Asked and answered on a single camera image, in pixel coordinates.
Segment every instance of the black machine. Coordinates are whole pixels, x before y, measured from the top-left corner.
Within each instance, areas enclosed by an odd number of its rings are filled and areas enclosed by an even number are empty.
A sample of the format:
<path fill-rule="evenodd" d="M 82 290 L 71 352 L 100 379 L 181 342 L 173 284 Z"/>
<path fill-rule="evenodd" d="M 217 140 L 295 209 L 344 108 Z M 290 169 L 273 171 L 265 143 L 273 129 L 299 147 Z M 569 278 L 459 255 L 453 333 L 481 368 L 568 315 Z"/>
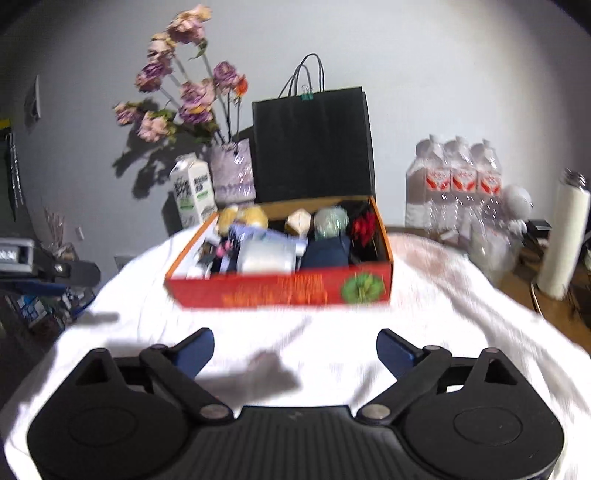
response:
<path fill-rule="evenodd" d="M 193 381 L 213 348 L 203 328 L 139 357 L 90 351 L 29 428 L 41 477 L 546 480 L 563 448 L 556 417 L 496 348 L 458 358 L 384 329 L 378 358 L 398 381 L 356 417 L 347 406 L 247 406 L 237 419 Z"/>

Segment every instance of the orange box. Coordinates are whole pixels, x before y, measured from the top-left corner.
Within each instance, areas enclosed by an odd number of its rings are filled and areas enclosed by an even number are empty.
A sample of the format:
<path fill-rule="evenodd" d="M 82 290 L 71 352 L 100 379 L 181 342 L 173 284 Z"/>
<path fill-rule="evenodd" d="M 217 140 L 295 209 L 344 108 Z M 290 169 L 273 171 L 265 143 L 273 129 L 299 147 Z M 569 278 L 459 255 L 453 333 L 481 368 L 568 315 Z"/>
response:
<path fill-rule="evenodd" d="M 348 196 L 287 202 L 261 203 L 270 220 L 284 219 L 303 208 L 314 213 L 343 200 L 368 200 L 377 219 L 373 238 L 378 260 L 361 265 L 311 268 L 289 275 L 212 275 L 210 278 L 187 278 L 189 266 L 208 235 L 213 235 L 217 214 L 197 231 L 166 274 L 170 294 L 186 308 L 227 309 L 265 305 L 331 305 L 386 302 L 390 299 L 392 251 L 384 223 L 373 197 Z"/>

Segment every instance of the blue object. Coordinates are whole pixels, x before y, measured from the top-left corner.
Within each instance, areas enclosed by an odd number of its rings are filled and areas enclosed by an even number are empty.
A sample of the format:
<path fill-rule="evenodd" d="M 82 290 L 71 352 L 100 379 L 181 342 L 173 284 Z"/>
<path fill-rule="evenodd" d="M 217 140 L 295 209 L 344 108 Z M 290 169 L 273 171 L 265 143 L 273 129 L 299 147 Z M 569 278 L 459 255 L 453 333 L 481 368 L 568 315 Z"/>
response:
<path fill-rule="evenodd" d="M 310 242 L 301 258 L 300 270 L 306 268 L 346 267 L 349 265 L 351 239 L 346 235 Z"/>

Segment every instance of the purple vase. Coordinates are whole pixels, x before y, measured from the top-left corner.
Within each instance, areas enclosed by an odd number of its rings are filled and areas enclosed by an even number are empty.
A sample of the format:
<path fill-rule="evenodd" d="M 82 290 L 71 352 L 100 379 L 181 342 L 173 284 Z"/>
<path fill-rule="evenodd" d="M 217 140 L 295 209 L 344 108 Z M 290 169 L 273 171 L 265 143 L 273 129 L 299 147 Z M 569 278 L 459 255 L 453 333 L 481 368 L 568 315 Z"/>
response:
<path fill-rule="evenodd" d="M 248 140 L 212 146 L 209 149 L 209 170 L 218 206 L 252 202 L 255 199 Z"/>

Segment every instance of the white carton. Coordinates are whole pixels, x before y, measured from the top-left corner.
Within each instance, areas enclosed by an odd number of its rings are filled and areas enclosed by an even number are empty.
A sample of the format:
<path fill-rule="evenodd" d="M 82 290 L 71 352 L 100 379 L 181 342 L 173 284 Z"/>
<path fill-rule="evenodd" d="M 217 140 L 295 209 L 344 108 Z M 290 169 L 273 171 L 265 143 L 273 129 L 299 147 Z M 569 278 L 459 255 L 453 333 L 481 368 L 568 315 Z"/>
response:
<path fill-rule="evenodd" d="M 181 155 L 170 179 L 183 228 L 201 225 L 217 212 L 207 162 L 198 160 L 194 153 Z"/>

